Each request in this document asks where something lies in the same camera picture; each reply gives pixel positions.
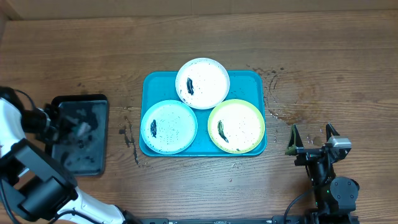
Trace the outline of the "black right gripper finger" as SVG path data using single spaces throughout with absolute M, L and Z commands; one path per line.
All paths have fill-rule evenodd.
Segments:
M 340 135 L 331 123 L 328 123 L 325 129 L 326 129 L 326 140 L 329 140 L 332 136 Z
M 303 151 L 303 142 L 299 135 L 299 131 L 297 129 L 297 125 L 293 124 L 291 127 L 291 135 L 290 141 L 285 150 L 285 155 L 288 156 L 297 156 L 299 153 Z

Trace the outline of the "dark green sponge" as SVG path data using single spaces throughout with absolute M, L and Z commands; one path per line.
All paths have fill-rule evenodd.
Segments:
M 90 132 L 91 126 L 86 122 L 78 123 L 76 126 L 72 128 L 72 131 L 75 136 L 80 137 Z

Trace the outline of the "white plate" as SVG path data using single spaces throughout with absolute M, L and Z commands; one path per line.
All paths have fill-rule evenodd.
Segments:
M 175 89 L 178 97 L 188 106 L 207 110 L 220 104 L 228 95 L 229 74 L 216 60 L 195 58 L 177 72 Z

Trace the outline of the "light blue plate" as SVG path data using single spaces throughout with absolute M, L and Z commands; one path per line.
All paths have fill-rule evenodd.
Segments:
M 152 151 L 172 155 L 186 150 L 194 141 L 198 121 L 193 110 L 177 100 L 151 106 L 141 121 L 141 137 Z

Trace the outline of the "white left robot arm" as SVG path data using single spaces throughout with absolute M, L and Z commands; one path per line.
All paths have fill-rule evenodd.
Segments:
M 31 133 L 40 142 L 56 143 L 66 134 L 85 133 L 88 125 L 53 105 L 28 110 L 19 94 L 1 87 L 1 203 L 11 221 L 140 223 L 127 210 L 84 193 L 70 171 L 26 138 Z

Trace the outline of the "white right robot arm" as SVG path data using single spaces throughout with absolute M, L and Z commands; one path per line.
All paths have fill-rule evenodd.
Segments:
M 359 194 L 357 181 L 338 177 L 333 164 L 346 158 L 352 148 L 351 141 L 341 136 L 328 123 L 325 127 L 326 143 L 319 148 L 306 149 L 296 125 L 291 127 L 290 141 L 285 151 L 295 156 L 294 164 L 304 166 L 312 188 L 298 196 L 292 203 L 314 193 L 316 207 L 305 212 L 304 223 L 355 223 L 358 219 L 350 215 L 356 210 Z

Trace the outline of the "black water tray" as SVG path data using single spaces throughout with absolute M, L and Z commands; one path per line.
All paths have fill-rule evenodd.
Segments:
M 70 133 L 45 152 L 75 176 L 97 176 L 105 170 L 109 103 L 103 94 L 57 96 L 52 104 L 75 122 L 86 122 L 91 131 L 77 137 Z

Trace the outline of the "blue plastic tray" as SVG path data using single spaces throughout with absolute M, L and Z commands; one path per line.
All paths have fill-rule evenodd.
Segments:
M 264 116 L 265 104 L 261 77 L 250 70 L 230 70 L 230 88 L 227 100 L 240 99 L 250 102 Z M 141 118 L 154 104 L 164 100 L 179 100 L 175 90 L 176 71 L 156 71 L 144 79 L 142 90 Z M 207 131 L 207 122 L 211 110 L 194 109 L 198 121 L 198 132 L 193 143 L 175 157 L 234 157 L 224 152 L 211 140 Z

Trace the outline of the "yellow-rimmed plate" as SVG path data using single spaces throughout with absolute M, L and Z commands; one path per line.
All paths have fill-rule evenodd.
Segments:
M 229 154 L 251 152 L 264 138 L 264 117 L 250 102 L 232 99 L 213 108 L 208 118 L 212 142 Z

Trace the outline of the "cardboard backdrop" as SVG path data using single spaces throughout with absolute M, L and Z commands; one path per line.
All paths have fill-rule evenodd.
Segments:
M 12 20 L 397 9 L 396 0 L 4 0 Z

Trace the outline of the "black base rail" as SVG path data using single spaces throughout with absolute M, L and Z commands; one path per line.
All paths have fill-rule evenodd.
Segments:
M 170 220 L 167 218 L 143 218 L 143 224 L 310 224 L 310 223 L 354 223 L 360 224 L 358 217 L 344 218 L 342 220 L 320 220 L 307 218 L 306 216 L 292 215 L 284 220 L 283 215 L 272 218 L 238 218 L 238 219 L 185 219 Z

